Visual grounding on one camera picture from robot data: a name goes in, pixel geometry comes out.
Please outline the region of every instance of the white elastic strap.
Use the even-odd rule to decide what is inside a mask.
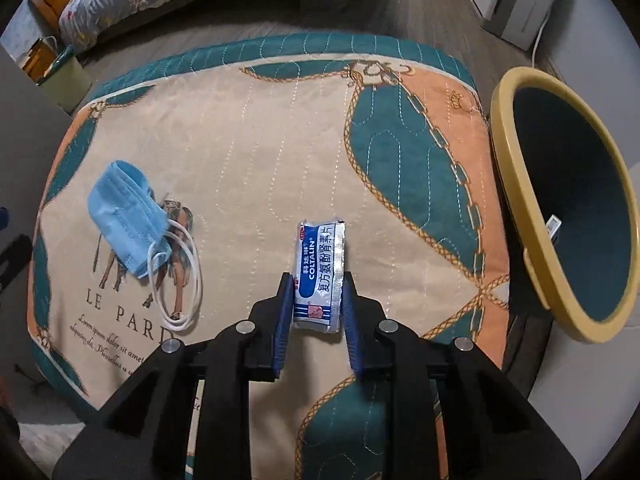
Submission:
[[[196,244],[193,241],[190,232],[188,232],[183,225],[178,224],[178,222],[175,222],[173,220],[169,220],[168,222],[169,225],[175,227],[184,234],[189,245],[191,246],[188,247],[187,244],[184,243],[184,241],[182,241],[171,231],[164,232],[164,236],[171,238],[171,240],[177,242],[178,245],[180,245],[180,248],[187,255],[189,264],[191,265],[191,272],[193,274],[194,287],[193,292],[191,293],[191,306],[188,310],[182,310],[182,312],[180,313],[180,319],[171,318],[171,315],[167,312],[164,303],[159,297],[158,290],[156,289],[156,282],[154,280],[153,273],[154,264],[161,256],[164,255],[164,253],[156,253],[156,244],[149,245],[149,250],[146,253],[146,270],[149,276],[149,285],[151,286],[151,297],[160,311],[162,325],[172,332],[182,332],[183,330],[187,330],[188,327],[190,327],[191,323],[193,323],[198,313],[200,301],[202,300],[202,276],[200,273],[200,259],[198,257]]]

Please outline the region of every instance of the blue and white medicine packet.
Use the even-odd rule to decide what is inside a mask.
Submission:
[[[343,221],[300,224],[293,274],[293,326],[338,332],[344,277]]]

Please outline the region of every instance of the face mask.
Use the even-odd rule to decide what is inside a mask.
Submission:
[[[162,324],[174,332],[186,330],[202,298],[198,252],[190,233],[178,222],[169,220],[166,211],[154,201],[142,172],[123,160],[112,162],[95,183],[87,205],[92,220],[127,270],[139,279],[149,276]],[[192,307],[179,319],[167,314],[153,279],[153,273],[171,257],[168,239],[174,241],[175,250],[179,247],[186,253],[194,273]]]

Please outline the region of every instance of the gray floor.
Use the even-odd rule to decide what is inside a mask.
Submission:
[[[300,0],[197,0],[98,44],[84,62],[99,84],[194,47],[326,29],[386,34],[455,56],[475,79],[485,109],[502,75],[530,64],[527,54],[479,27],[471,0],[349,0],[333,14],[301,12]]]

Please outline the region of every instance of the yellow bin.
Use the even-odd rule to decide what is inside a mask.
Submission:
[[[546,309],[573,338],[605,342],[638,291],[638,206],[602,121],[539,70],[509,70],[491,101],[492,141],[522,258]],[[553,244],[545,223],[562,225]]]

